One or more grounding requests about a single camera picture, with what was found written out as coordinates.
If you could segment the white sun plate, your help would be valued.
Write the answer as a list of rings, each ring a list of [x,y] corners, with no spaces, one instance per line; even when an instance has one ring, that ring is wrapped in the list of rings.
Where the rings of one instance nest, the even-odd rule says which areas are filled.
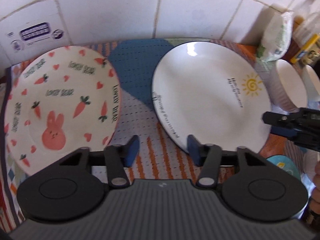
[[[210,42],[187,42],[167,52],[152,78],[156,114],[182,150],[193,135],[202,144],[255,153],[265,145],[271,110],[266,87],[254,68],[236,52]]]

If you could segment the bunny carrot patterned plate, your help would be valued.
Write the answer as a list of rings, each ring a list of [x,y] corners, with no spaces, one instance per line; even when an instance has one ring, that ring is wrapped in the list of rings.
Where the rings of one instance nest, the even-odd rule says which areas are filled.
[[[36,58],[13,85],[5,110],[6,145],[33,175],[69,153],[103,150],[119,117],[116,71],[95,50],[68,46]]]

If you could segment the white ribbed bowl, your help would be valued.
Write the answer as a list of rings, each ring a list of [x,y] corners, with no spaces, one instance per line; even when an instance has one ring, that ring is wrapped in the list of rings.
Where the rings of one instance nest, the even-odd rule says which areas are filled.
[[[320,81],[316,72],[309,65],[305,65],[302,70],[302,80],[306,88],[309,101],[320,100]]]
[[[295,68],[285,60],[277,60],[268,78],[272,102],[286,112],[308,106],[304,83]]]

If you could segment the teal round object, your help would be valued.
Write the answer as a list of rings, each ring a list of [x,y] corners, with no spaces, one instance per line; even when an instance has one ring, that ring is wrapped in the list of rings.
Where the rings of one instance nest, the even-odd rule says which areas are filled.
[[[297,166],[289,157],[285,155],[273,155],[268,157],[267,160],[298,180],[301,180]]]

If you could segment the colourful patchwork table mat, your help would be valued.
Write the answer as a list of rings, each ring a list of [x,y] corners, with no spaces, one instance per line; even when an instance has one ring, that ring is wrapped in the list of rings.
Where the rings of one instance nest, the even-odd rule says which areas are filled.
[[[153,72],[162,56],[171,48],[189,42],[187,38],[129,40],[108,42],[88,46],[96,50],[114,66],[122,88],[121,116],[111,143],[122,143],[132,135],[140,137],[140,153],[132,168],[126,170],[131,181],[142,179],[192,179],[196,180],[200,168],[192,164],[191,158],[182,152],[165,133],[154,113],[151,99]],[[232,42],[207,40],[233,50],[251,64],[264,80],[268,72],[255,64],[257,47]],[[1,142],[1,229],[8,233],[19,226],[24,217],[16,200],[17,187],[27,178],[15,164],[7,143]],[[292,142],[270,135],[261,155],[286,155],[293,160],[311,193],[314,185],[303,174],[303,157]]]

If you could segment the yellow label oil bottle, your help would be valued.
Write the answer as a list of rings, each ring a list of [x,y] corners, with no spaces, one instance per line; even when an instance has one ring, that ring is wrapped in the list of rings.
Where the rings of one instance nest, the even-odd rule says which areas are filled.
[[[310,48],[317,42],[319,39],[318,34],[313,34],[302,46],[302,48],[299,49],[299,51],[290,59],[290,62],[292,64],[299,61],[309,50]]]

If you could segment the white salt bag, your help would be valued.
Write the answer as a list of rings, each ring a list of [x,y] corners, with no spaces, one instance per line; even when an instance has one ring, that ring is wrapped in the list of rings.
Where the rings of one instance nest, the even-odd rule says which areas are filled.
[[[293,12],[276,13],[263,33],[256,57],[261,62],[277,61],[287,52],[291,43]]]

